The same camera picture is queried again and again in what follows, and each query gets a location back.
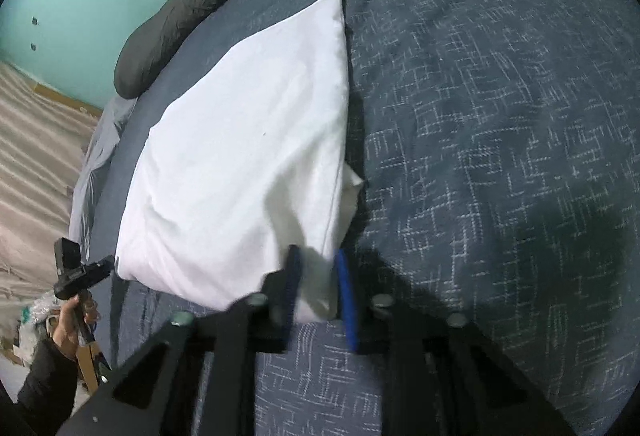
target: black metal bracket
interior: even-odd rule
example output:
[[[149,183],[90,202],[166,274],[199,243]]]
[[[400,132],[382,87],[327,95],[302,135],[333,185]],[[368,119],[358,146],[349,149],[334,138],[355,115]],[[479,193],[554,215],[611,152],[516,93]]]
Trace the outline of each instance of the black metal bracket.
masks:
[[[575,436],[543,394],[462,313],[444,320],[390,295],[369,297],[354,262],[340,253],[337,267],[351,350],[386,356],[383,436],[439,436],[433,390],[439,392],[450,436]]]
[[[291,246],[260,292],[206,317],[174,313],[58,435],[189,434],[204,353],[214,352],[197,434],[252,436],[255,353],[286,351],[301,277],[300,249]]]

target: white pillow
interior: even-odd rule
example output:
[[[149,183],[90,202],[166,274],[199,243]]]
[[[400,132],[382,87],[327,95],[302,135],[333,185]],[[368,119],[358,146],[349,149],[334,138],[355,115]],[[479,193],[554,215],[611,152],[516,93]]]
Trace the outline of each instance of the white pillow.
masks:
[[[335,315],[331,268],[362,181],[344,163],[342,0],[231,48],[149,131],[118,274],[222,310],[303,250],[298,322]]]

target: blue gripper pad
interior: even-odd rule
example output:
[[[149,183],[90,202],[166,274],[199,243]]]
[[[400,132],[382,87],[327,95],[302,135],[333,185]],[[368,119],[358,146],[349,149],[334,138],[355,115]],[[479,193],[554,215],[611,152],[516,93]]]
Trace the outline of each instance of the blue gripper pad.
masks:
[[[343,250],[338,250],[338,254],[335,257],[335,265],[338,269],[338,286],[340,288],[340,300],[342,302],[342,322],[344,323],[347,345],[350,351],[356,352],[358,348],[358,312],[356,310],[356,301],[351,283],[353,276],[349,273],[347,256]]]

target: wooden baseboard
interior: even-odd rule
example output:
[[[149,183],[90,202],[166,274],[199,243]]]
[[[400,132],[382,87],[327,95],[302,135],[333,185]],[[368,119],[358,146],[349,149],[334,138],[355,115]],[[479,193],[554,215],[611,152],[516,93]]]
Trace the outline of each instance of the wooden baseboard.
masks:
[[[41,83],[36,83],[36,85],[33,87],[33,92],[44,96],[44,98],[61,103],[62,105],[66,105],[67,107],[76,109],[76,111],[84,112],[85,114],[89,114],[90,116],[94,116],[96,118],[99,118],[102,114],[101,109],[98,109],[93,105],[89,105],[88,103],[69,98],[68,96],[59,93],[58,91],[55,91],[52,88],[47,87],[46,85],[42,85]]]

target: blue bedsheet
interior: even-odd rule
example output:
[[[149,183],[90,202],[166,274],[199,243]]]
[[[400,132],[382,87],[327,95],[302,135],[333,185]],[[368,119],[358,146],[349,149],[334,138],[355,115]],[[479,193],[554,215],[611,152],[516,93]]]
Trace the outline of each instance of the blue bedsheet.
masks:
[[[230,0],[140,98],[97,207],[113,253],[130,178],[166,106],[236,42],[315,0]],[[346,0],[347,161],[364,179],[345,243],[372,291],[464,310],[581,435],[640,380],[640,8],[635,0]],[[94,289],[121,363],[172,311],[119,279]],[[261,356],[258,434],[376,434],[380,361],[339,323]]]

